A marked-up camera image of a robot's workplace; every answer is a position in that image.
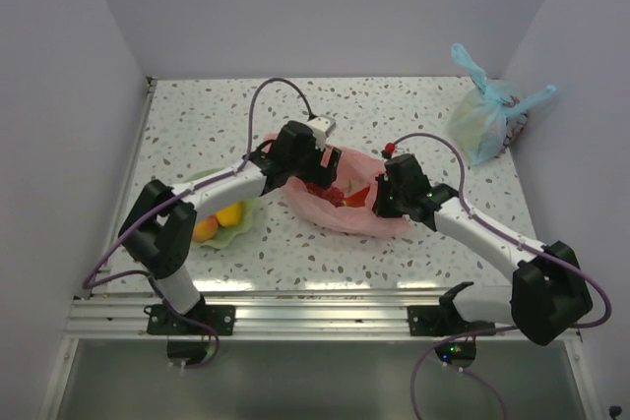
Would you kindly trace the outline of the yellow bell pepper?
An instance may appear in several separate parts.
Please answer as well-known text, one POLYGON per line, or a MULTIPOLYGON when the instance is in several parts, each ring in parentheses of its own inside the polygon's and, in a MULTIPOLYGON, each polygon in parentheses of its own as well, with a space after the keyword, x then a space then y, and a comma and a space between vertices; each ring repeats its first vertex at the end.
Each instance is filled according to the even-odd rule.
POLYGON ((240 224, 244 213, 242 202, 232 204, 215 213, 218 224, 223 228, 236 227, 240 224))

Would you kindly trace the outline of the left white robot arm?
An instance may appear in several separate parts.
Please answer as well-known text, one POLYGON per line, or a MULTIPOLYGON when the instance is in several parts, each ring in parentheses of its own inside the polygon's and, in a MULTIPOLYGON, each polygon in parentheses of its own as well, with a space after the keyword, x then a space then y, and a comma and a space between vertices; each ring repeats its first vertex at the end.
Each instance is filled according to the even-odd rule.
POLYGON ((149 273, 179 331, 194 333, 205 320, 202 295, 184 267, 195 225, 232 204, 277 190, 290 177, 329 188, 337 178, 341 151, 333 148, 326 164, 322 159, 335 127, 335 120, 326 116, 289 121, 241 163, 204 179, 172 186, 154 180, 142 189, 119 238, 149 273))

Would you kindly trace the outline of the red fruit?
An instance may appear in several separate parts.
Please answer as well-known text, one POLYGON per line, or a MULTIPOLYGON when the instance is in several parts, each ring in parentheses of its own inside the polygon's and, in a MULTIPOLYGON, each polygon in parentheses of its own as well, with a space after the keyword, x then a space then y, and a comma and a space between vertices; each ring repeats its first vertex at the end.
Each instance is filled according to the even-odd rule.
POLYGON ((210 215, 195 225, 192 240, 196 243, 205 243, 212 240, 219 230, 219 223, 214 215, 210 215))

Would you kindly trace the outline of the pink plastic bag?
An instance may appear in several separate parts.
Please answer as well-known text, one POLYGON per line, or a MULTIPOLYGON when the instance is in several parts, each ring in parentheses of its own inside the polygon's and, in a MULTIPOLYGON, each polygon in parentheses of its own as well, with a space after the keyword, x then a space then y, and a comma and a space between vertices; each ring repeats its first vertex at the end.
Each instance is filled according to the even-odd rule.
POLYGON ((384 163, 358 150, 349 148, 341 150, 343 152, 338 164, 337 179, 332 186, 341 189, 347 195, 369 186, 370 192, 365 206, 335 208, 309 194, 306 183, 302 180, 291 177, 282 187, 283 196, 289 207, 300 218, 337 232, 390 238, 409 231, 411 224, 405 218, 383 218, 372 211, 377 194, 376 177, 385 171, 384 163))

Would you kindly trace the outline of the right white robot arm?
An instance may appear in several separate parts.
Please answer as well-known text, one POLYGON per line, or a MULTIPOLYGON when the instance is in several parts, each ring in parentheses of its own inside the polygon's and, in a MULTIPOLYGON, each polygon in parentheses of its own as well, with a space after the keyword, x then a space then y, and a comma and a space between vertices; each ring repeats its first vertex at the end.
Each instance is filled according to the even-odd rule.
POLYGON ((545 346, 575 326, 593 308, 586 282, 578 276, 573 249, 561 241, 545 245, 489 218, 478 222, 459 191, 431 185, 416 158, 390 158, 376 178, 373 212, 406 217, 449 237, 491 264, 508 281, 483 287, 462 282, 429 308, 409 312, 415 335, 446 336, 514 326, 530 341, 545 346))

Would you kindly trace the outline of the watermelon slice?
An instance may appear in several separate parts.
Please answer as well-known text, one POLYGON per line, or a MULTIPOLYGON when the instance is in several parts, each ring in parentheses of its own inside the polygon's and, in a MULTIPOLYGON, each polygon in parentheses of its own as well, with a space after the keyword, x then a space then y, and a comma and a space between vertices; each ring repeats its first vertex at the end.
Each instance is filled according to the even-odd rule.
POLYGON ((342 194, 341 205, 349 208, 362 208, 365 206, 366 199, 369 195, 370 187, 366 186, 349 195, 342 194))

